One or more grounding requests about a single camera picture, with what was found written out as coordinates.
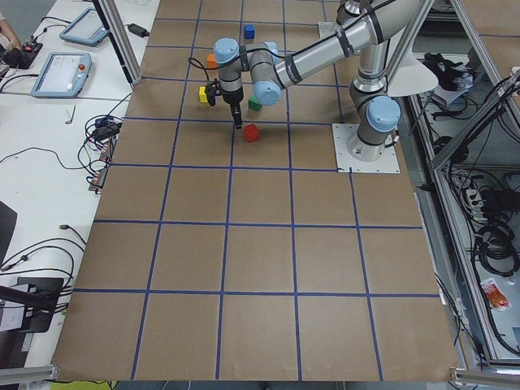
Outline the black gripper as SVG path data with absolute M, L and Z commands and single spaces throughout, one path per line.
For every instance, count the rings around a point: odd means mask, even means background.
M 232 113 L 232 122 L 234 129 L 242 128 L 242 118 L 241 118 L 241 102 L 243 100 L 243 90 L 237 89 L 235 91 L 226 91 L 222 92 L 223 100 L 230 106 L 230 110 Z

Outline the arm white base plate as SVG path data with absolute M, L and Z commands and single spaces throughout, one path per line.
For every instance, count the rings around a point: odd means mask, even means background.
M 332 126 L 336 154 L 336 170 L 343 173 L 400 174 L 392 137 L 382 145 L 365 145 L 358 138 L 355 123 L 334 123 Z

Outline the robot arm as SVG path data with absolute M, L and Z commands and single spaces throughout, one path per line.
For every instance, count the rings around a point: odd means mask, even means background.
M 365 1 L 359 3 L 356 14 L 349 12 L 349 6 L 349 2 L 341 4 L 329 35 L 284 57 L 272 42 L 241 45 L 229 37 L 216 41 L 213 51 L 218 76 L 205 87 L 210 105 L 222 97 L 230 106 L 235 127 L 240 128 L 243 73 L 249 73 L 259 103 L 271 106 L 288 87 L 359 54 L 350 97 L 360 124 L 347 142 L 348 152 L 359 161 L 376 161 L 389 146 L 386 140 L 401 117 L 396 96 L 389 90 L 391 80 L 409 48 L 410 29 L 420 26 L 431 3 Z

